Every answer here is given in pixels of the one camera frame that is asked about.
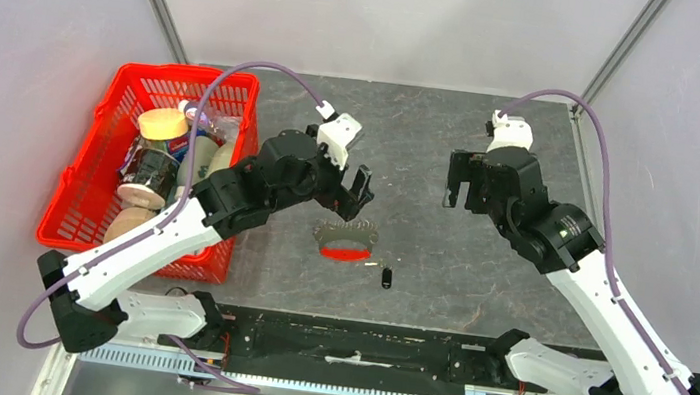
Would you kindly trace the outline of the grey red key holder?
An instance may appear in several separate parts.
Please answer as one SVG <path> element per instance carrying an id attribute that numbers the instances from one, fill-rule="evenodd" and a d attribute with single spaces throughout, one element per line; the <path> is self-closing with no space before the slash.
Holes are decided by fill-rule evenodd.
<path id="1" fill-rule="evenodd" d="M 338 262 L 368 260 L 379 240 L 378 225 L 372 221 L 321 221 L 313 228 L 319 254 Z"/>

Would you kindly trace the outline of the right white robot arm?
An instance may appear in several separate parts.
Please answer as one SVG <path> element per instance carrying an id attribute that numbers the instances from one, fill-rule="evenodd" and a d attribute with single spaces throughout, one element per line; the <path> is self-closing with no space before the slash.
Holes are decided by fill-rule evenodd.
<path id="1" fill-rule="evenodd" d="M 525 148 L 455 150 L 445 207 L 468 184 L 465 207 L 487 214 L 500 236 L 571 304 L 603 352 L 580 360 L 521 330 L 487 349 L 483 370 L 495 386 L 517 380 L 557 395 L 700 395 L 693 373 L 666 348 L 624 285 L 606 270 L 604 240 L 577 205 L 549 199 L 539 161 Z"/>

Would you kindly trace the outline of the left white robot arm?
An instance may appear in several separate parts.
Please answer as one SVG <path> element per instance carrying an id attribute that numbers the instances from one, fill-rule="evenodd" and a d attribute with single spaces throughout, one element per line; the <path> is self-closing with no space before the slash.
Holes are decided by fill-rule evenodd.
<path id="1" fill-rule="evenodd" d="M 282 131 L 258 154 L 220 169 L 184 193 L 179 203 L 128 234 L 81 254 L 49 251 L 38 259 L 58 342 L 70 353 L 98 348 L 119 334 L 175 336 L 201 349 L 223 333 L 222 316 L 205 294 L 132 293 L 138 281 L 195 250 L 260 227 L 271 214 L 315 200 L 344 221 L 373 198 L 362 166 L 342 186 L 350 147 L 361 126 L 346 116 L 307 132 Z"/>

